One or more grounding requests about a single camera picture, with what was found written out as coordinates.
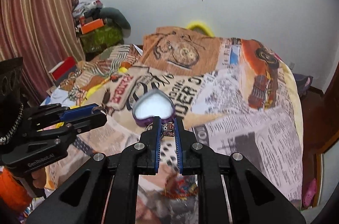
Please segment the left hand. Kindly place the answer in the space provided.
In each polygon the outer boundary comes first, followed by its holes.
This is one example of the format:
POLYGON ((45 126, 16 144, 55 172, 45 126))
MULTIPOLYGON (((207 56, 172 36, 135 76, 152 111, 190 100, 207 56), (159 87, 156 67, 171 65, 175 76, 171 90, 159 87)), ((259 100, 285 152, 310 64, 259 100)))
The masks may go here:
POLYGON ((45 184, 47 182, 47 174, 45 167, 40 168, 39 170, 36 170, 31 173, 32 177, 32 183, 35 188, 44 188, 45 184))

